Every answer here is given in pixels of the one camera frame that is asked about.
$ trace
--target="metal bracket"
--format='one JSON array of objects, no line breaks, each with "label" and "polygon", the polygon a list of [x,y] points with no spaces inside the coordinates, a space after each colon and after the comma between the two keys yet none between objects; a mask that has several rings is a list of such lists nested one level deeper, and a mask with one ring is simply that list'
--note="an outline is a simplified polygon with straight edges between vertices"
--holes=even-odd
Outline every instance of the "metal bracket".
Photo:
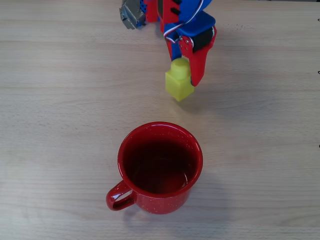
[{"label": "metal bracket", "polygon": [[127,29],[136,29],[145,22],[145,13],[140,9],[140,0],[122,0],[120,17]]}]

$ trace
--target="table surface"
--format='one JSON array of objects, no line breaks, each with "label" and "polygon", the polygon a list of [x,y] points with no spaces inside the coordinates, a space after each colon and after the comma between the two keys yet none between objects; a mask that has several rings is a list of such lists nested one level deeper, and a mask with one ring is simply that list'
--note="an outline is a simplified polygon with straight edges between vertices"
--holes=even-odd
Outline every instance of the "table surface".
[{"label": "table surface", "polygon": [[[0,0],[1,240],[318,240],[320,4],[216,0],[196,91],[165,92],[158,24],[120,0]],[[124,137],[188,129],[204,155],[186,204],[114,212]]]}]

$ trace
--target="red robot part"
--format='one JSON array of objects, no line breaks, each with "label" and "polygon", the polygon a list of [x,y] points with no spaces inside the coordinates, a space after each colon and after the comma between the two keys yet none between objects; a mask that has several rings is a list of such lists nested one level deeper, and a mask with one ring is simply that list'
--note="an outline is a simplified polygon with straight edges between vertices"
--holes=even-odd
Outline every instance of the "red robot part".
[{"label": "red robot part", "polygon": [[214,36],[211,42],[202,49],[194,52],[194,43],[191,37],[182,36],[178,42],[183,56],[189,59],[191,70],[191,83],[196,87],[205,75],[206,60],[209,50],[214,46],[217,29],[214,26]]}]

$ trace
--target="mug handle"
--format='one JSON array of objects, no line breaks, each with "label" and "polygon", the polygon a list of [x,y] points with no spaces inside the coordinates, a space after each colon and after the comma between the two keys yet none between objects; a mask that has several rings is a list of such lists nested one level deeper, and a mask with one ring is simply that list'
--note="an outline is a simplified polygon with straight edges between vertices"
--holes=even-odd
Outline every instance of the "mug handle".
[{"label": "mug handle", "polygon": [[123,194],[126,194],[131,190],[124,181],[119,182],[114,188],[112,188],[106,195],[106,204],[113,211],[119,211],[130,207],[135,204],[132,194],[126,196],[125,198],[117,201]]}]

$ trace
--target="red mug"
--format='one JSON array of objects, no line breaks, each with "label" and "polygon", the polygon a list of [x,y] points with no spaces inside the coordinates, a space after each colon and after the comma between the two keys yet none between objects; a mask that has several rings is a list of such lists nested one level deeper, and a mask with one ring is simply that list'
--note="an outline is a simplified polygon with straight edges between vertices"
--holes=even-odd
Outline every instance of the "red mug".
[{"label": "red mug", "polygon": [[118,168],[123,180],[106,195],[106,203],[114,211],[137,204],[152,214],[171,213],[186,202],[202,167],[201,148],[190,132],[173,123],[147,123],[122,142]]}]

